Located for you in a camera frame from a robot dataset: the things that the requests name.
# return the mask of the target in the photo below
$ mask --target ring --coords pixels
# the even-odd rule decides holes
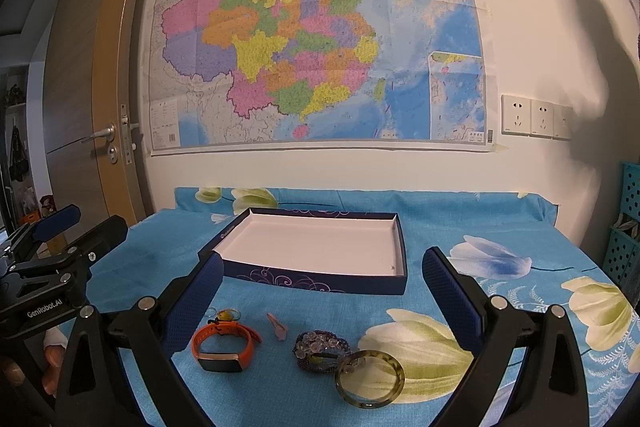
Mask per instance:
[[[213,317],[213,321],[219,320],[223,322],[238,322],[240,320],[240,312],[235,308],[226,308],[222,311],[218,311],[213,306],[211,306],[207,309],[205,316]]]
[[[216,317],[223,322],[238,322],[240,320],[240,312],[235,308],[227,308],[218,312]]]
[[[393,371],[396,374],[396,383],[394,384],[391,391],[389,391],[380,399],[371,402],[361,402],[352,398],[347,393],[347,391],[344,390],[342,384],[340,383],[340,375],[343,373],[352,373],[354,369],[363,362],[362,359],[364,359],[365,357],[373,357],[375,359],[384,360],[386,363],[388,363],[388,365],[391,366],[391,368],[393,368]],[[353,405],[354,407],[359,407],[360,409],[379,409],[380,407],[389,405],[391,402],[393,402],[393,400],[400,396],[400,393],[402,393],[402,389],[404,388],[404,369],[402,369],[402,365],[400,365],[400,362],[398,362],[398,360],[396,360],[390,354],[383,353],[382,351],[378,351],[377,349],[364,349],[362,351],[351,353],[340,361],[338,370],[335,372],[334,382],[336,391],[338,391],[338,394],[346,403]]]

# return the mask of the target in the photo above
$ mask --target blue gripper pad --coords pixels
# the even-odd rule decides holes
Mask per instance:
[[[462,349],[477,357],[482,351],[482,316],[440,249],[433,247],[422,258],[422,277]]]
[[[193,277],[191,283],[164,318],[161,344],[168,357],[187,347],[191,335],[218,291],[223,275],[222,257],[213,252],[197,273],[192,272],[187,276]]]
[[[74,204],[69,204],[65,208],[62,208],[62,210],[39,221],[31,237],[34,241],[46,243],[59,233],[70,229],[78,221],[80,221],[80,209]]]

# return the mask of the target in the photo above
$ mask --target pink hair clip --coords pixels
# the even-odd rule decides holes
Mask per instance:
[[[273,330],[278,340],[283,341],[286,339],[288,328],[284,324],[281,324],[281,322],[279,322],[271,313],[267,313],[267,318],[269,319],[271,326],[273,326]]]

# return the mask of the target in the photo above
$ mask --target white wall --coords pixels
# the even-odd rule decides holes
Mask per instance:
[[[637,143],[611,136],[620,127],[627,136],[638,133],[617,120],[623,108],[616,107],[640,105],[638,20],[629,0],[602,0],[606,12],[598,0],[485,1],[499,91],[573,106],[580,126],[573,142],[498,135],[504,146],[498,153],[292,150],[156,157],[148,156],[149,142],[145,169],[155,207],[174,206],[176,186],[536,192],[560,205],[557,227],[575,244],[589,231],[584,249],[599,258],[606,227],[617,216],[618,162],[637,160],[640,152]],[[145,13],[153,2],[145,0]],[[141,41],[140,49],[143,71],[148,42]],[[612,82],[618,76],[625,83]],[[148,115],[148,105],[142,107]],[[613,181],[601,187],[601,178]]]
[[[42,33],[40,42],[33,52],[29,64],[27,79],[27,142],[29,144],[29,163],[33,188],[38,198],[51,194],[49,169],[47,169],[47,153],[44,148],[44,126],[42,123],[42,87],[44,83],[44,60],[47,56],[47,44],[51,23]]]

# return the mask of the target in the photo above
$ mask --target orange smart watch band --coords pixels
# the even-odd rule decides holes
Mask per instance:
[[[211,335],[234,335],[246,339],[246,347],[242,353],[201,353],[200,344]],[[238,373],[246,369],[254,356],[254,341],[261,343],[262,338],[257,331],[237,322],[207,324],[200,328],[191,339],[191,354],[205,371]]]

